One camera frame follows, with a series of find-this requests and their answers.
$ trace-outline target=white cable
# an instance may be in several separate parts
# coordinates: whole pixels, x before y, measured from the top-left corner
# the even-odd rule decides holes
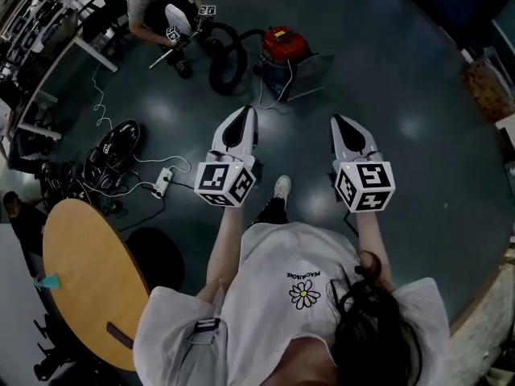
[[[259,109],[261,109],[261,110],[272,109],[279,101],[281,101],[282,95],[284,94],[284,92],[288,88],[288,85],[293,80],[293,70],[291,70],[290,61],[288,60],[287,62],[288,62],[288,67],[290,68],[290,79],[288,80],[288,83],[286,83],[286,86],[284,86],[284,89],[282,90],[281,95],[279,96],[279,98],[274,103],[272,103],[270,106],[267,106],[267,107],[263,107],[261,105],[261,100],[263,98],[263,75],[261,74],[261,83],[260,83],[260,88],[259,88]]]
[[[161,158],[159,160],[140,160],[139,158],[136,157],[135,154],[133,154],[133,157],[140,163],[150,163],[150,162],[162,163],[162,162],[166,162],[168,160],[172,160],[173,158],[180,158],[183,162],[185,162],[187,164],[187,170],[183,170],[177,166],[170,166],[170,167],[168,167],[168,170],[177,169],[178,171],[182,171],[183,173],[188,173],[192,169],[192,165],[190,164],[190,162],[182,156],[170,156],[169,158]]]
[[[129,195],[130,193],[132,193],[134,191],[134,189],[136,187],[141,186],[142,184],[150,184],[152,187],[155,186],[151,182],[140,182],[140,183],[135,184],[134,187],[132,189],[130,189],[129,191],[127,191],[126,193],[120,193],[119,195],[107,195],[103,191],[99,191],[97,189],[93,189],[92,187],[88,186],[86,183],[83,183],[83,185],[86,186],[90,191],[97,191],[98,193],[100,193],[101,195],[104,195],[105,197],[121,197],[121,196]]]
[[[93,84],[94,84],[95,89],[96,89],[96,90],[98,90],[98,91],[101,93],[102,97],[101,97],[100,101],[98,102],[98,104],[97,104],[97,105],[95,105],[95,107],[93,107],[93,111],[94,111],[94,112],[96,112],[100,107],[104,108],[104,112],[102,113],[102,117],[101,117],[100,119],[98,119],[98,120],[97,120],[97,127],[98,127],[99,125],[101,125],[101,124],[102,124],[102,121],[103,121],[103,120],[107,120],[107,121],[109,122],[109,125],[111,126],[111,130],[112,130],[112,129],[113,129],[113,123],[111,122],[111,119],[110,119],[110,118],[108,118],[108,117],[104,117],[104,116],[105,116],[105,106],[102,104],[102,102],[104,101],[104,92],[102,92],[102,91],[98,88],[98,86],[97,86],[97,81],[95,80],[95,77],[96,77],[96,75],[97,75],[97,72],[98,72],[98,68],[99,68],[99,67],[100,67],[100,64],[98,64],[98,66],[97,66],[97,70],[95,70],[95,74],[93,75],[93,77],[91,78],[91,80],[93,81]]]

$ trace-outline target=woman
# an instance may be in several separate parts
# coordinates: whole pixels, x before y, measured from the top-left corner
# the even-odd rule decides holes
[[[145,386],[426,385],[449,330],[436,284],[395,289],[373,213],[357,215],[360,251],[334,232],[288,224],[291,182],[242,236],[226,208],[195,297],[153,290],[134,343]]]

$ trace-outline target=black shirt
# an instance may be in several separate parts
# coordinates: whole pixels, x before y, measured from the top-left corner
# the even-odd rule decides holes
[[[14,234],[22,245],[22,249],[42,256],[43,233],[41,230],[47,223],[47,215],[35,207],[22,203],[22,209],[18,217],[10,217],[9,220]]]

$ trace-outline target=dark gray floor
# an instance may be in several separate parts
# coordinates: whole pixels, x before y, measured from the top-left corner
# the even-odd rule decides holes
[[[286,24],[302,33],[314,51],[334,51],[336,62],[325,92],[280,110],[258,110],[260,143],[255,154],[265,164],[262,189],[246,204],[246,219],[270,197],[276,178],[289,174],[293,191],[290,220],[329,228],[352,237],[343,222],[327,173],[333,156],[329,120],[341,113],[375,135],[392,163],[397,191],[379,215],[397,285],[425,276],[436,279],[450,320],[467,305],[508,243],[513,201],[503,172],[496,131],[485,124],[464,87],[464,60],[454,44],[405,0],[208,0],[217,21],[238,31]],[[129,45],[120,71],[101,68],[107,115],[116,124],[134,118],[146,127],[140,158],[180,154],[195,166],[204,159],[216,127],[245,104],[256,104],[259,84],[245,81],[240,95],[220,96],[208,85],[209,59],[189,47],[194,77],[181,80],[172,68],[148,65],[159,50]],[[85,153],[107,132],[96,127],[100,98],[91,82],[96,64],[85,60],[60,91],[64,137],[59,159]],[[163,167],[137,164],[154,182]],[[175,181],[193,184],[195,171]],[[112,219],[123,227],[156,211],[160,202],[137,190],[124,199],[130,214]],[[148,222],[178,245],[186,264],[183,290],[204,283],[221,209],[191,191],[172,186],[167,210]]]

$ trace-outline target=white sneaker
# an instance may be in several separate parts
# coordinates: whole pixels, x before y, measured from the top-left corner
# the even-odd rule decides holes
[[[288,195],[291,192],[291,179],[290,176],[282,175],[274,186],[274,197],[279,197],[284,200],[284,207],[288,201]]]

